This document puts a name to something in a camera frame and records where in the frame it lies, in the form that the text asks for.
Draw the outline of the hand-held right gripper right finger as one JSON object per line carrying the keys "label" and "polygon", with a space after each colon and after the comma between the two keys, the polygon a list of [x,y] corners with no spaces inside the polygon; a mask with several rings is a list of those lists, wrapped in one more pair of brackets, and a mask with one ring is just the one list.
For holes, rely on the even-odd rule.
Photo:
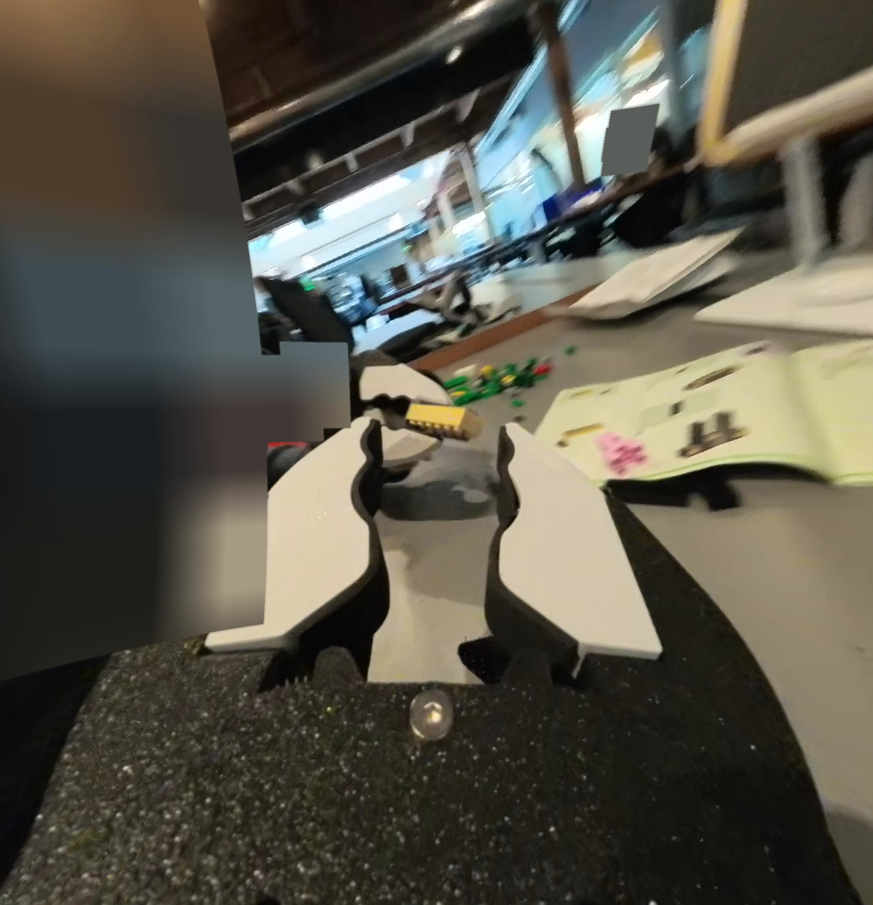
{"label": "hand-held right gripper right finger", "polygon": [[499,649],[538,651],[570,675],[589,655],[658,661],[661,640],[606,495],[517,423],[500,428],[496,463],[484,616]]}

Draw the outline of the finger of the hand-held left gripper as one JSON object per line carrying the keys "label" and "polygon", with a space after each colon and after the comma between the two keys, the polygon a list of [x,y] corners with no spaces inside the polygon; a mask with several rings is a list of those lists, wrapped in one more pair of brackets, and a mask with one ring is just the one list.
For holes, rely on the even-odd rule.
{"label": "finger of the hand-held left gripper", "polygon": [[359,412],[393,403],[452,405],[438,378],[405,364],[364,366],[359,375]]}
{"label": "finger of the hand-held left gripper", "polygon": [[381,442],[385,470],[412,469],[440,449],[440,435],[433,424],[407,424],[401,428],[382,424]]}

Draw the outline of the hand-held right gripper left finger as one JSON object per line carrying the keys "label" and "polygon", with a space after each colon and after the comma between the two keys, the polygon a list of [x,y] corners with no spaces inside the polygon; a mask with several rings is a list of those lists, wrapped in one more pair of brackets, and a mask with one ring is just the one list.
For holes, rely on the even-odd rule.
{"label": "hand-held right gripper left finger", "polygon": [[299,670],[346,650],[365,680],[390,603],[375,515],[383,489],[381,424],[361,417],[308,452],[268,492],[263,619],[210,633],[209,654],[283,652]]}

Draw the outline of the tan toy brick plate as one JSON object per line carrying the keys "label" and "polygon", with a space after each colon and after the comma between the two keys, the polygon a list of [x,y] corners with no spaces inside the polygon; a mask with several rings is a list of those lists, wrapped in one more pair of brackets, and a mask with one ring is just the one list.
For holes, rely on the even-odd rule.
{"label": "tan toy brick plate", "polygon": [[409,430],[440,440],[469,442],[483,431],[482,419],[473,411],[453,404],[412,403],[405,415]]}

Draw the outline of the grey desk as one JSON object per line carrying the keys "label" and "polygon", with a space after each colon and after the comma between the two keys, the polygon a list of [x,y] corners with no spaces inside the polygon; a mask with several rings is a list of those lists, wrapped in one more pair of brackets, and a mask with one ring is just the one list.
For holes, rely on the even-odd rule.
{"label": "grey desk", "polygon": [[[536,426],[561,389],[623,380],[768,338],[797,349],[840,341],[694,320],[706,304],[785,270],[786,253],[749,254],[721,287],[619,323],[538,311],[529,328],[444,368],[549,356],[554,373],[525,393]],[[392,586],[374,640],[376,682],[473,683],[456,646],[484,634],[486,560],[496,519],[488,492],[506,397],[478,408],[471,445],[449,444],[421,464],[377,517]],[[873,489],[839,489],[745,473],[736,510],[636,505],[635,515],[737,628],[767,674],[824,799],[833,839],[873,903]]]}

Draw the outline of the pile of small toy bricks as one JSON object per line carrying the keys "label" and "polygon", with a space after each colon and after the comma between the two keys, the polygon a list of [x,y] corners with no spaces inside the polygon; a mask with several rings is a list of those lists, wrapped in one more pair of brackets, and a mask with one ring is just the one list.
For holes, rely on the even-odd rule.
{"label": "pile of small toy bricks", "polygon": [[472,365],[457,369],[449,378],[437,378],[455,406],[466,406],[497,395],[507,394],[511,405],[523,405],[521,395],[531,390],[555,373],[553,356],[533,356],[524,364],[510,362],[501,368],[490,365]]}

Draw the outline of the black office chair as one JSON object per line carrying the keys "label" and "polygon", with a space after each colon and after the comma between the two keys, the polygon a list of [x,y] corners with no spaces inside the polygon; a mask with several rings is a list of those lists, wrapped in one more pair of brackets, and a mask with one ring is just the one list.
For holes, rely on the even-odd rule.
{"label": "black office chair", "polygon": [[326,293],[291,277],[260,276],[253,283],[283,342],[297,335],[304,342],[340,344],[354,352],[351,327],[336,313]]}

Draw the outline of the toy brick instruction booklet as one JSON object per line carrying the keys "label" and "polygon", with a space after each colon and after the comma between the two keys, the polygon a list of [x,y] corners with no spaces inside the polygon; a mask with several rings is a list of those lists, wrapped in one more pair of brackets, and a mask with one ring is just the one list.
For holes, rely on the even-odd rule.
{"label": "toy brick instruction booklet", "polygon": [[873,487],[873,338],[797,352],[759,341],[572,387],[536,436],[599,485],[774,466]]}

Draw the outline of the white paper sheets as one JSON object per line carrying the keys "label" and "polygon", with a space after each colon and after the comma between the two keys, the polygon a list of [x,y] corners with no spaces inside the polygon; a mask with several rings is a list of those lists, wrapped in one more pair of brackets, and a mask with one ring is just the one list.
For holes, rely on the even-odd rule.
{"label": "white paper sheets", "polygon": [[707,288],[736,266],[737,227],[660,248],[628,264],[563,311],[583,321],[620,321]]}

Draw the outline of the monitor with pale frame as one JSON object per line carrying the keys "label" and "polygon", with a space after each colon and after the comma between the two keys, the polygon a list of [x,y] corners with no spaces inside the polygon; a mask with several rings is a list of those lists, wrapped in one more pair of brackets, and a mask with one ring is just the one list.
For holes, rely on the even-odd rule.
{"label": "monitor with pale frame", "polygon": [[702,112],[704,165],[873,124],[873,1],[718,1]]}

